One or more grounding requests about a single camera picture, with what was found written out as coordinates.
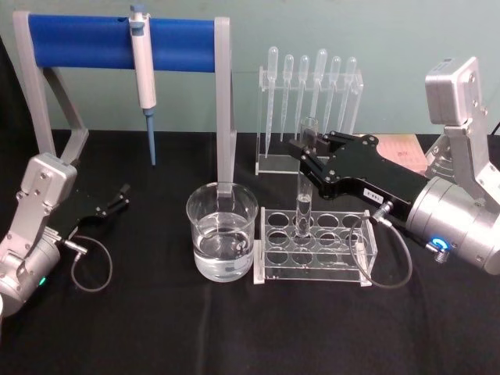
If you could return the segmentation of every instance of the micropipette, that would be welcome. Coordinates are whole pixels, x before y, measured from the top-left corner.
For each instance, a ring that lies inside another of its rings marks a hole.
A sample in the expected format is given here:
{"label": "micropipette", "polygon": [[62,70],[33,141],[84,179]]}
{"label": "micropipette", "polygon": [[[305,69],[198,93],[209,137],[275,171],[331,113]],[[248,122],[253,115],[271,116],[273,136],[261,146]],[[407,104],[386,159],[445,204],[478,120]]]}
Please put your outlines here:
{"label": "micropipette", "polygon": [[344,94],[342,94],[341,109],[338,113],[337,131],[341,131],[342,123],[344,122],[345,107],[347,106],[347,99],[349,91],[351,90],[351,83],[354,79],[354,71],[356,70],[356,58],[350,57],[345,67],[344,75]]}
{"label": "micropipette", "polygon": [[295,108],[295,139],[297,139],[298,125],[300,124],[300,115],[302,111],[302,99],[304,98],[305,82],[309,71],[309,57],[303,55],[298,64],[298,93],[297,107]]}
{"label": "micropipette", "polygon": [[328,77],[330,90],[328,91],[327,104],[325,105],[325,116],[323,117],[323,134],[327,133],[328,121],[330,120],[331,103],[334,100],[335,91],[337,90],[337,80],[338,74],[341,71],[341,63],[342,60],[338,56],[333,57],[331,60],[330,76]]}
{"label": "micropipette", "polygon": [[271,130],[273,128],[273,106],[274,87],[278,75],[278,48],[271,47],[267,54],[267,79],[269,80],[269,94],[267,97],[267,121],[266,121],[266,157],[271,142]]}
{"label": "micropipette", "polygon": [[294,56],[286,55],[284,57],[283,68],[283,100],[281,101],[281,136],[280,141],[283,141],[284,124],[287,121],[288,107],[288,92],[290,91],[291,74],[294,70]]}
{"label": "micropipette", "polygon": [[325,65],[327,64],[328,53],[326,49],[320,49],[316,55],[316,65],[314,66],[314,89],[312,91],[311,114],[312,118],[316,117],[316,106],[318,105],[318,95],[320,94],[321,81],[325,73]]}
{"label": "micropipette", "polygon": [[153,54],[151,48],[151,34],[149,30],[149,13],[145,13],[143,5],[131,5],[132,17],[129,18],[132,50],[134,52],[134,67],[137,78],[137,92],[139,105],[146,116],[148,127],[149,154],[151,164],[156,164],[155,130],[153,127],[153,113],[156,106],[155,71],[153,69]]}

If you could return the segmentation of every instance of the plastic dropper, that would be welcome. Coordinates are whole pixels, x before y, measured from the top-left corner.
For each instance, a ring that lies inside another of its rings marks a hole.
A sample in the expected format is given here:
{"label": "plastic dropper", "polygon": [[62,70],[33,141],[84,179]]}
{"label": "plastic dropper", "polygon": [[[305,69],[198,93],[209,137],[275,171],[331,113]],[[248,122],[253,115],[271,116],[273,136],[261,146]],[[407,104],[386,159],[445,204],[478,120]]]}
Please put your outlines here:
{"label": "plastic dropper", "polygon": [[274,88],[278,75],[278,48],[271,47],[267,53],[267,79],[269,80],[269,94],[267,98],[267,121],[266,121],[266,157],[271,142],[271,130],[273,128],[273,106]]}
{"label": "plastic dropper", "polygon": [[302,111],[302,99],[304,98],[305,82],[309,71],[309,57],[303,55],[298,64],[298,93],[297,107],[295,108],[295,139],[297,139],[298,125],[300,124],[300,115]]}
{"label": "plastic dropper", "polygon": [[354,78],[356,64],[356,58],[350,57],[347,61],[347,66],[345,67],[344,93],[342,94],[341,109],[338,113],[337,131],[341,131],[342,123],[344,122],[345,107],[347,107],[347,99],[349,96],[349,91],[351,90],[351,83]]}
{"label": "plastic dropper", "polygon": [[341,72],[342,59],[335,56],[331,60],[330,65],[330,76],[329,80],[329,91],[327,96],[327,104],[325,105],[325,116],[323,117],[323,134],[327,133],[328,121],[330,120],[331,103],[334,100],[335,91],[337,90],[337,80],[338,74]]}
{"label": "plastic dropper", "polygon": [[283,68],[283,100],[281,101],[281,135],[280,141],[283,141],[284,125],[287,122],[287,108],[288,108],[288,92],[290,91],[291,75],[294,70],[294,56],[286,55],[284,57]]}
{"label": "plastic dropper", "polygon": [[318,96],[321,89],[321,81],[325,73],[325,65],[327,64],[328,53],[326,49],[320,49],[316,55],[316,65],[314,66],[314,89],[312,91],[311,114],[312,118],[316,117],[316,107],[318,105]]}

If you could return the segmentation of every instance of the blue pipette tip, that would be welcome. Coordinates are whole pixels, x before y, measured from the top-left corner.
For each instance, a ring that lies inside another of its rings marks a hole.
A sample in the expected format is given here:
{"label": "blue pipette tip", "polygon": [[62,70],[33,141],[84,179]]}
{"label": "blue pipette tip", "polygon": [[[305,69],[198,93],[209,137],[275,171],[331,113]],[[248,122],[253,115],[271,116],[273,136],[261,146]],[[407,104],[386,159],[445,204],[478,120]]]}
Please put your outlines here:
{"label": "blue pipette tip", "polygon": [[153,126],[153,115],[146,115],[146,126],[148,127],[148,141],[149,141],[149,155],[151,156],[151,165],[156,165],[156,151],[155,151],[155,127]]}

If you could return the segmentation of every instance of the teal wall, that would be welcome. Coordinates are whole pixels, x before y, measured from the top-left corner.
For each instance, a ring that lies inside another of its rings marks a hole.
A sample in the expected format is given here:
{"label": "teal wall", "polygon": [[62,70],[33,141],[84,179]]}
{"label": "teal wall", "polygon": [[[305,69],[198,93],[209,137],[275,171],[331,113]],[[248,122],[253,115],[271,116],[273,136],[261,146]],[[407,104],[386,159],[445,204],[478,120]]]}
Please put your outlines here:
{"label": "teal wall", "polygon": [[[355,131],[438,133],[431,125],[423,79],[449,56],[480,60],[483,103],[490,129],[500,120],[500,2],[498,0],[145,0],[154,17],[229,16],[233,32],[234,103],[239,131],[255,131],[257,71],[267,49],[280,55],[357,57],[365,89]],[[14,9],[35,13],[126,16],[129,1],[0,0],[0,35],[19,74],[12,26]],[[134,72],[63,71],[70,94],[90,129],[145,128]],[[158,130],[214,131],[210,74],[156,74]],[[66,127],[52,95],[52,126]]]}

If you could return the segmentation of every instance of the glass beaker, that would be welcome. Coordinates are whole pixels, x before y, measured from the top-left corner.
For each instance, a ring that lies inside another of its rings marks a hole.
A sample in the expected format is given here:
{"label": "glass beaker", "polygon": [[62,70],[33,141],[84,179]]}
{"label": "glass beaker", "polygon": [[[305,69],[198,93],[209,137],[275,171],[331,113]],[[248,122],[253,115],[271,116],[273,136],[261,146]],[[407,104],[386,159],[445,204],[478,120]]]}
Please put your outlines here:
{"label": "glass beaker", "polygon": [[257,199],[246,187],[214,182],[187,200],[195,263],[207,279],[229,282],[243,277],[253,262]]}

